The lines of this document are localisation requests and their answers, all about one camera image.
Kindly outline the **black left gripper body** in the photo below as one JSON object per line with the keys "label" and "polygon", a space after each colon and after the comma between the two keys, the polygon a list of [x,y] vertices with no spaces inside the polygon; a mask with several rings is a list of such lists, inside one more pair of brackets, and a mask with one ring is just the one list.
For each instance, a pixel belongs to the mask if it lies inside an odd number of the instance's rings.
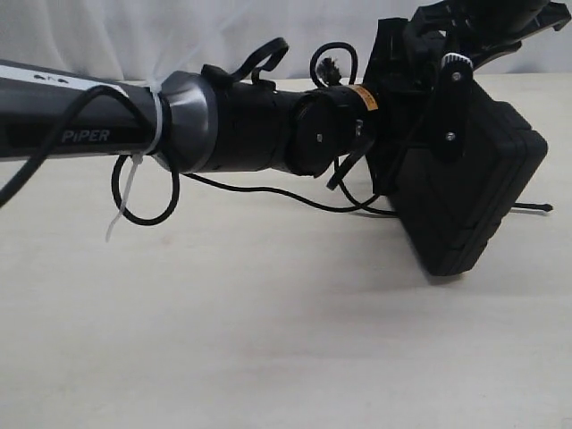
{"label": "black left gripper body", "polygon": [[382,108],[377,142],[366,157],[376,194],[429,194],[420,163],[427,149],[422,129],[439,82],[441,54],[442,35],[419,19],[378,21],[363,80]]}

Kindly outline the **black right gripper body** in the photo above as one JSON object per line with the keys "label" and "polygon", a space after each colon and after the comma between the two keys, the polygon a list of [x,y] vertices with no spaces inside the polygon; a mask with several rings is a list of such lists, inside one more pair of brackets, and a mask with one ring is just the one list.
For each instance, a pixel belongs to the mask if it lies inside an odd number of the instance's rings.
{"label": "black right gripper body", "polygon": [[568,7],[555,1],[439,1],[416,9],[403,38],[414,64],[459,54],[481,67],[570,22]]}

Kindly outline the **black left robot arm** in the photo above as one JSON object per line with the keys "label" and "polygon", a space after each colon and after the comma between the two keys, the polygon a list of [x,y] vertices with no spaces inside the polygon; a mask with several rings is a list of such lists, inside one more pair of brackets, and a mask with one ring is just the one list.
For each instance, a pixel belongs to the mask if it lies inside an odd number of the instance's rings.
{"label": "black left robot arm", "polygon": [[1,64],[1,156],[21,161],[3,186],[9,201],[50,157],[154,157],[174,179],[199,172],[267,169],[322,175],[360,158],[382,184],[400,154],[435,148],[423,96],[393,87],[371,62],[359,85],[279,91],[262,80],[287,53],[276,38],[235,72],[205,65],[157,86],[135,86],[23,63]]}

